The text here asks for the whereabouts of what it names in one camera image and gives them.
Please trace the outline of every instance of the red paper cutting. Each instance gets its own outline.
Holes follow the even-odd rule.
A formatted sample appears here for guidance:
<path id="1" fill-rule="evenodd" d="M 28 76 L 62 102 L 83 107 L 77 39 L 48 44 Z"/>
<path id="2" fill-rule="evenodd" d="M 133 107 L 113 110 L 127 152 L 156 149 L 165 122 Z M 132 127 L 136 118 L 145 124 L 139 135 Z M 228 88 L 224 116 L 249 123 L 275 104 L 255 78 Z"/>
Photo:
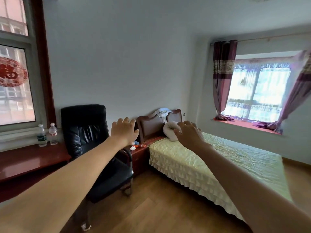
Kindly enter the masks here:
<path id="1" fill-rule="evenodd" d="M 28 78 L 27 70 L 17 61 L 0 57 L 0 86 L 17 87 Z"/>

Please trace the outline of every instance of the wooden floor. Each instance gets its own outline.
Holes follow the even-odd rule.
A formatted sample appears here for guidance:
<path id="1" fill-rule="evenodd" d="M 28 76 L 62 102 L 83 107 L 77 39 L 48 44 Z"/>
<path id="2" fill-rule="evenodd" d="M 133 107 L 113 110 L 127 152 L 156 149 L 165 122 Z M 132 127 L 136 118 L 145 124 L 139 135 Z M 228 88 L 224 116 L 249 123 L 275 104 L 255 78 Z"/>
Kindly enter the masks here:
<path id="1" fill-rule="evenodd" d="M 285 164 L 285 171 L 293 200 L 311 216 L 311 171 L 292 164 Z M 222 207 L 153 169 L 134 179 L 132 196 L 115 192 L 92 205 L 90 217 L 89 233 L 252 232 Z M 69 221 L 62 232 L 81 230 Z"/>

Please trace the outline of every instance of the white headboard crest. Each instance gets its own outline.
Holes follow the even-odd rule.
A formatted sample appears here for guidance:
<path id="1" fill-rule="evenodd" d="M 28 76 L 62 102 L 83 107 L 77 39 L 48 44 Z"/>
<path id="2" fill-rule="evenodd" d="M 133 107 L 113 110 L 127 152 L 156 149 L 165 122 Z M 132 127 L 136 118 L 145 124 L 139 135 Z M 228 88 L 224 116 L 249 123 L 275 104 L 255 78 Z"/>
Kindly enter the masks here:
<path id="1" fill-rule="evenodd" d="M 148 117 L 152 118 L 155 115 L 157 115 L 160 118 L 162 118 L 163 123 L 166 123 L 166 116 L 169 114 L 169 112 L 172 112 L 172 111 L 168 108 L 160 108 L 160 109 L 157 109 L 153 114 L 150 114 Z"/>

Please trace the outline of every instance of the curtain rod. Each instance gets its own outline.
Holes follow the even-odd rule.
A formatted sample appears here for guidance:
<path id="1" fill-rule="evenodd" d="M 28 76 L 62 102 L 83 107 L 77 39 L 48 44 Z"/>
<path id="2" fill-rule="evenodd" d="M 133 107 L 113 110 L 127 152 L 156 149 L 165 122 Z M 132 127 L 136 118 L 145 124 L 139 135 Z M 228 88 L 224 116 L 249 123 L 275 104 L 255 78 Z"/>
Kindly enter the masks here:
<path id="1" fill-rule="evenodd" d="M 240 40 L 238 42 L 246 42 L 246 41 L 261 40 L 261 39 L 272 39 L 272 38 L 280 38 L 280 37 L 287 37 L 287 36 L 306 35 L 306 34 L 311 34 L 311 32 L 292 33 L 292 34 L 285 34 L 285 35 L 278 35 L 278 36 L 271 36 L 271 37 L 263 37 L 263 38 L 257 38 L 257 39 L 246 39 L 246 40 Z"/>

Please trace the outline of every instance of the window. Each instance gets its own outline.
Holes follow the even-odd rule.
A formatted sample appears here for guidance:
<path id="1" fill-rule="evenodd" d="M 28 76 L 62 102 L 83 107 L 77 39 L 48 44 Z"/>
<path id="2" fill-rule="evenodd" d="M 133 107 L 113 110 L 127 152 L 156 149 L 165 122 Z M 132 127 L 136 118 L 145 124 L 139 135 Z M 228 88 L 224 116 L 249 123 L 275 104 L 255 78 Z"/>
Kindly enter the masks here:
<path id="1" fill-rule="evenodd" d="M 235 61 L 224 115 L 237 120 L 275 122 L 288 90 L 293 57 Z"/>
<path id="2" fill-rule="evenodd" d="M 28 78 L 21 85 L 0 85 L 0 132 L 46 124 L 29 0 L 0 0 L 0 57 L 19 62 L 28 73 Z"/>

